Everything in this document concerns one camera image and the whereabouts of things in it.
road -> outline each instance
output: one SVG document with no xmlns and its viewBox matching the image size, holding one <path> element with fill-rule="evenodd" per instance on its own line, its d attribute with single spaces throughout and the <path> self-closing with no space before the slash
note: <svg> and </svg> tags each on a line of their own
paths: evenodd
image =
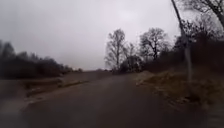
<svg viewBox="0 0 224 128">
<path fill-rule="evenodd" d="M 178 112 L 137 88 L 131 75 L 73 87 L 23 111 L 29 128 L 187 128 L 200 124 L 195 112 Z"/>
</svg>

overcast sky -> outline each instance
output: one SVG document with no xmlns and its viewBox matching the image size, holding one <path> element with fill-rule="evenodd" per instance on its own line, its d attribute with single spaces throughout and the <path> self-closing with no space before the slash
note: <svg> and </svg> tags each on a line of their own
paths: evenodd
<svg viewBox="0 0 224 128">
<path fill-rule="evenodd" d="M 177 25 L 170 0 L 0 0 L 0 39 L 73 68 L 104 68 L 108 34 L 118 28 L 136 43 L 150 27 L 173 39 Z"/>
</svg>

bare tree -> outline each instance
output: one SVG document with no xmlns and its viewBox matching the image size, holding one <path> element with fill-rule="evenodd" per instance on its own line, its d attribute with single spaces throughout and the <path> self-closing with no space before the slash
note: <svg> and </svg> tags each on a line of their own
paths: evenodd
<svg viewBox="0 0 224 128">
<path fill-rule="evenodd" d="M 153 60 L 158 58 L 159 52 L 163 49 L 166 43 L 166 34 L 160 28 L 151 28 L 148 32 L 140 36 L 141 55 L 153 56 Z"/>
<path fill-rule="evenodd" d="M 106 64 L 110 68 L 118 70 L 122 61 L 122 52 L 125 40 L 123 30 L 115 30 L 109 34 L 109 42 L 107 43 Z"/>
<path fill-rule="evenodd" d="M 224 28 L 224 0 L 181 0 L 186 9 L 202 13 L 213 12 Z"/>
</svg>

